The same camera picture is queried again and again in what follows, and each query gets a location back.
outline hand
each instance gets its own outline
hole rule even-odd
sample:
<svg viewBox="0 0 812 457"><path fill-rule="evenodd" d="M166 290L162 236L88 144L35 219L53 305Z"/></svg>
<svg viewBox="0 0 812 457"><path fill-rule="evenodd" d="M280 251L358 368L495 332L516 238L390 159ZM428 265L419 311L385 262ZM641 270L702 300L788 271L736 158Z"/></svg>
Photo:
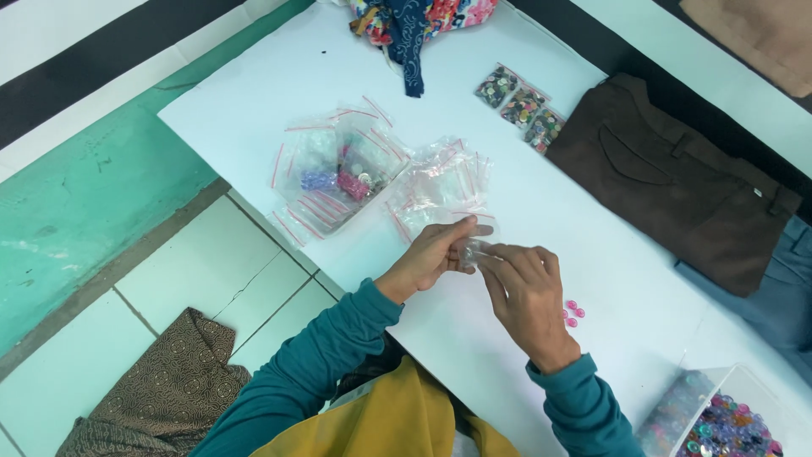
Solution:
<svg viewBox="0 0 812 457"><path fill-rule="evenodd" d="M478 259L494 314L543 374L581 357L561 318L564 307L558 257L543 247L493 245Z"/></svg>
<svg viewBox="0 0 812 457"><path fill-rule="evenodd" d="M477 225L475 215L454 224L428 225L392 268L375 280L375 285L391 301L402 303L418 290L430 289L445 272L473 275L476 269L460 266L461 241L493 231L489 225Z"/></svg>

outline white table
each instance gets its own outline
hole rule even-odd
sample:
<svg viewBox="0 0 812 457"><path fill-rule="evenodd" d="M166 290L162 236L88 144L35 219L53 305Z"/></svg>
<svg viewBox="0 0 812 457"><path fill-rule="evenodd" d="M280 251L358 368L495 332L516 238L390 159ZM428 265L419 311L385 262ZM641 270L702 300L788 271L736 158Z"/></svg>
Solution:
<svg viewBox="0 0 812 457"><path fill-rule="evenodd" d="M812 418L812 390L766 343L677 276L662 247L603 208L473 96L500 61L569 115L606 75L500 3L485 25L440 35L423 48L425 95L408 98L380 51L348 32L351 19L346 8L313 5L173 102L161 118L263 214L276 204L267 183L289 119L367 95L393 115L395 131L409 145L442 135L467 138L495 161L489 203L503 241L542 245L559 255L565 298L587 313L570 332L592 353L635 427L680 363L746 363L786 405ZM340 234L303 251L338 285L354 290L406 248L383 214L377 205L367 207ZM716 328L725 334L708 352L708 340L697 335L712 336ZM408 300L390 331L523 455L564 454L542 410L544 393L525 374L527 357L494 318L479 275L444 276ZM801 440L810 439L793 432L785 442L788 455Z"/></svg>

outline green painted surface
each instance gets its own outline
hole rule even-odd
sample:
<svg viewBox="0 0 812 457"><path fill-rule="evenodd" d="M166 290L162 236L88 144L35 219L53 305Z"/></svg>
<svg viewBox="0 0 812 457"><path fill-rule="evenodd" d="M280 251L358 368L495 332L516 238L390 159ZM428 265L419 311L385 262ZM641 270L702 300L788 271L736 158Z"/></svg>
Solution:
<svg viewBox="0 0 812 457"><path fill-rule="evenodd" d="M217 178L156 114L311 3L285 3L0 183L0 355Z"/></svg>

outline clear plastic container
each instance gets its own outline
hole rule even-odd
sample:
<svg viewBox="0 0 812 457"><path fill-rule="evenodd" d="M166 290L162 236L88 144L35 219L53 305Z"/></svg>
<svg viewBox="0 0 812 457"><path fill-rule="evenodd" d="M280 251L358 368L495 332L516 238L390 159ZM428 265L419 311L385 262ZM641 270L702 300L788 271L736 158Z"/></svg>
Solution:
<svg viewBox="0 0 812 457"><path fill-rule="evenodd" d="M731 431L739 442L755 444L748 450L729 446L729 457L738 456L736 450L742 457L781 457L783 446L789 444L788 427L796 423L797 416L739 363L727 368L683 370L636 436L648 457L720 455L723 449L715 449L715 445L725 443L723 438L731 436ZM695 452L683 446L691 442ZM781 450L771 454L771 442L781 445L772 444L773 450ZM763 454L758 453L759 447L766 448Z"/></svg>

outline mustard yellow hijab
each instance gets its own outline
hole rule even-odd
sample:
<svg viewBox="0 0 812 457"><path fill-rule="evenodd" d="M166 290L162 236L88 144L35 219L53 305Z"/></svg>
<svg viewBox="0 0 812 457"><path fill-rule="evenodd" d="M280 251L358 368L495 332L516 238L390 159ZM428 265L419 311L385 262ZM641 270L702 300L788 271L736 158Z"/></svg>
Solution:
<svg viewBox="0 0 812 457"><path fill-rule="evenodd" d="M482 457L520 457L484 420L465 419ZM454 433L445 388L405 355L367 395L292 426L251 457L449 457Z"/></svg>

